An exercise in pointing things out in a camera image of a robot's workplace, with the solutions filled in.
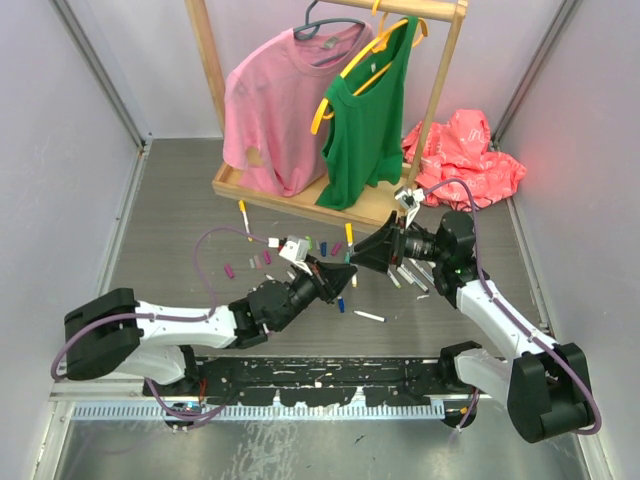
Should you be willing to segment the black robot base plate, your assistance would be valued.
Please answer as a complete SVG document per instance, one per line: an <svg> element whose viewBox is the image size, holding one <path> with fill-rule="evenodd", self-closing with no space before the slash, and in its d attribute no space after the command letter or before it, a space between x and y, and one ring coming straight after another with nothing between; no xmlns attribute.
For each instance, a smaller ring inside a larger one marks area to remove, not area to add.
<svg viewBox="0 0 640 480"><path fill-rule="evenodd" d="M198 358L186 377L158 385L163 397L195 396L209 405L345 406L358 393L367 407L428 405L438 395L463 395L469 385L445 381L432 358Z"/></svg>

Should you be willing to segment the thin white pen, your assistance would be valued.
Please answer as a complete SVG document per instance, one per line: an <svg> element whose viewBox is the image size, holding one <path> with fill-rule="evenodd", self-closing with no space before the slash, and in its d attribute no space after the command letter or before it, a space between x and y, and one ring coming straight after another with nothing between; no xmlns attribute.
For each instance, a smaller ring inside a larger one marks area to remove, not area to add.
<svg viewBox="0 0 640 480"><path fill-rule="evenodd" d="M413 259L410 259L409 262L411 264L411 267L409 269L411 278L425 294L428 294L429 287L426 283L426 270Z"/></svg>

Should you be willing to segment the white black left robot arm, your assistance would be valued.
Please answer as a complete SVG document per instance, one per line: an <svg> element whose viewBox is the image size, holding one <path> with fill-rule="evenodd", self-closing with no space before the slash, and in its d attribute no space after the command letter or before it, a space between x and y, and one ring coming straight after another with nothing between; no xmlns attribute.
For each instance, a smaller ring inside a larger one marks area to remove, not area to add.
<svg viewBox="0 0 640 480"><path fill-rule="evenodd" d="M54 378L95 380L118 372L166 385L178 396L194 393L199 370L186 350L248 349L288 327L314 301L333 303L356 274L348 263L308 258L288 281L266 280L247 295L212 310L156 305L117 288L69 312L65 345Z"/></svg>

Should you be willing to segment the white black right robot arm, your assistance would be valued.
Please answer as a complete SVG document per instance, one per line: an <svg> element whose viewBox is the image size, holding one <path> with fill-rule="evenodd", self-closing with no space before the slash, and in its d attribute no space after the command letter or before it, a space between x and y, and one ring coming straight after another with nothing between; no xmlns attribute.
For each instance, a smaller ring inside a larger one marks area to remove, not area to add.
<svg viewBox="0 0 640 480"><path fill-rule="evenodd" d="M404 260L433 263L437 292L498 348L499 358L473 341L442 349L438 379L444 390L459 394L473 386L489 394L529 443L595 433L601 416L584 352L558 343L510 305L480 267L475 246L474 219L464 212L446 213L435 233L391 214L355 246L351 261L381 273Z"/></svg>

